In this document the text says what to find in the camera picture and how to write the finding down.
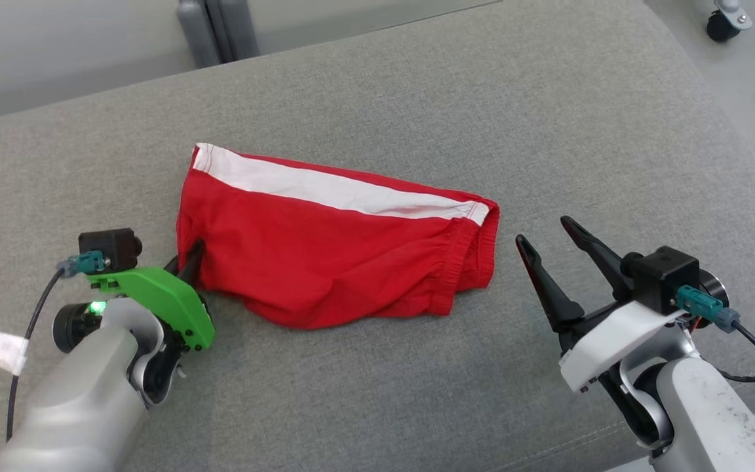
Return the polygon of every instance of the red fabric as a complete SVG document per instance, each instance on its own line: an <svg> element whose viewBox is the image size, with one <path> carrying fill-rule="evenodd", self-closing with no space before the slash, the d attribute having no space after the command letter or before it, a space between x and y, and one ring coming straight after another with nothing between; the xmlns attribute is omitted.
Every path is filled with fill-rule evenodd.
<svg viewBox="0 0 755 472"><path fill-rule="evenodd" d="M482 227L468 218L367 215L234 188L195 170L192 158L177 245L182 265L182 255L197 239L204 240L201 288L236 296L276 325L313 329L361 317L446 316L456 292L488 286L497 203L377 174L242 156L399 191L478 201L490 210Z"/></svg>

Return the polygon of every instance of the green plastic part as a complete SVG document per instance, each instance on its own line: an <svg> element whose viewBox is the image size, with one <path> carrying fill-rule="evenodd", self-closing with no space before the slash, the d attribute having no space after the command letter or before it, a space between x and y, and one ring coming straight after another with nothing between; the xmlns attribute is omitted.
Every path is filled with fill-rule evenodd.
<svg viewBox="0 0 755 472"><path fill-rule="evenodd" d="M189 284L161 267L140 267L115 274L90 274L101 293L123 293L179 331L192 349L208 349L215 326L200 296Z"/></svg>

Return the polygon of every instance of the gray fabric surface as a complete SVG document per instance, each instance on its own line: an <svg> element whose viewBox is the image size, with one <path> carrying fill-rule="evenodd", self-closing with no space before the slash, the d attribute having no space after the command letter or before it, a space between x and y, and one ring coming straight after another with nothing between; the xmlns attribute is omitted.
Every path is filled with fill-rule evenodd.
<svg viewBox="0 0 755 472"><path fill-rule="evenodd" d="M188 356L128 470L597 471L642 455L604 391L564 385L513 246L526 233L572 298L608 302L563 214L620 253L698 256L755 332L755 159L639 2L506 2L1 117L0 329L23 332L82 231L133 227L143 265L168 260L198 141L490 197L497 271L446 319L318 332L210 296L216 343ZM52 293L18 409L62 357L55 311L89 299L84 281ZM755 372L737 335L698 340ZM0 446L8 388L0 371Z"/></svg>

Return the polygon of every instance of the robotic arm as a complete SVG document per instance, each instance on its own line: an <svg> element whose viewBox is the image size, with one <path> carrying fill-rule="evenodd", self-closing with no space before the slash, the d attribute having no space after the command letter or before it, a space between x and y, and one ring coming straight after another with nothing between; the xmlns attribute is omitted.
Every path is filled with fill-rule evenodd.
<svg viewBox="0 0 755 472"><path fill-rule="evenodd" d="M147 411L182 374L181 356L212 343L212 319L192 288L201 243L180 271L178 258L164 269L136 268L141 242L128 228L79 240L80 259L62 268L66 275L85 267L93 288L117 296L60 309L54 343L68 355L31 393L21 428L0 453L0 472L121 470Z"/></svg>
<svg viewBox="0 0 755 472"><path fill-rule="evenodd" d="M530 242L516 238L558 334L561 374L570 389L584 393L599 382L650 451L656 472L755 470L755 415L701 358L686 326L699 299L714 309L729 307L721 282L668 246L620 258L572 218L561 224L599 267L615 300L586 315L543 269ZM714 315L717 323L731 322L721 318L725 313ZM709 323L701 319L699 326Z"/></svg>

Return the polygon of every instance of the red object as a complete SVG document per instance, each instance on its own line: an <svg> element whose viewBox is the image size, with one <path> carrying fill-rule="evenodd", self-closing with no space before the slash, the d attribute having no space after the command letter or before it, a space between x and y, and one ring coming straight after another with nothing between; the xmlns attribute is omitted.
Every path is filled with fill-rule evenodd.
<svg viewBox="0 0 755 472"><path fill-rule="evenodd" d="M201 288L277 325L446 316L456 292L491 281L499 212L463 191L197 144L177 245L203 239Z"/></svg>

